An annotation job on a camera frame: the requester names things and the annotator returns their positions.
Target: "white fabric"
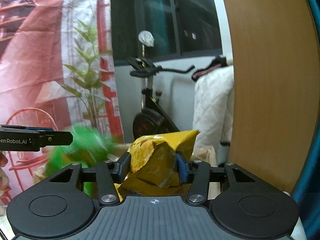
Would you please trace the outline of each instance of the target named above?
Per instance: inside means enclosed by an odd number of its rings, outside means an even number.
[[[231,141],[234,104],[233,66],[219,68],[201,77],[195,86],[193,129],[199,130],[195,147]]]

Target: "white wall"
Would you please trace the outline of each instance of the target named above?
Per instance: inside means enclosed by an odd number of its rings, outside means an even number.
[[[214,0],[221,32],[223,55],[232,58],[228,18],[223,0]],[[213,57],[196,57],[158,62],[164,68],[186,70],[190,65],[206,67]],[[130,66],[116,67],[116,85],[124,139],[133,142],[132,123],[141,111],[141,80],[129,75]],[[194,86],[190,74],[160,73],[154,78],[154,90],[162,90],[160,105],[180,130],[192,129]]]

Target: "snack bag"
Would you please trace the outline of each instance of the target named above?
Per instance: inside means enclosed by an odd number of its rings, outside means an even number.
[[[188,186],[179,183],[176,151],[190,159],[198,131],[142,136],[130,147],[130,175],[118,188],[126,195],[186,195]]]

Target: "wooden door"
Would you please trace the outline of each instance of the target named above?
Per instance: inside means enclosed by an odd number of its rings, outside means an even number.
[[[320,63],[307,0],[224,0],[235,109],[229,160],[291,191],[314,135]]]

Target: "white plastic bag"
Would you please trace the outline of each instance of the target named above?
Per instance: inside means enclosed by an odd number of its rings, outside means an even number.
[[[139,41],[147,46],[147,47],[154,47],[155,45],[155,38],[152,36],[151,32],[142,31],[139,33]]]

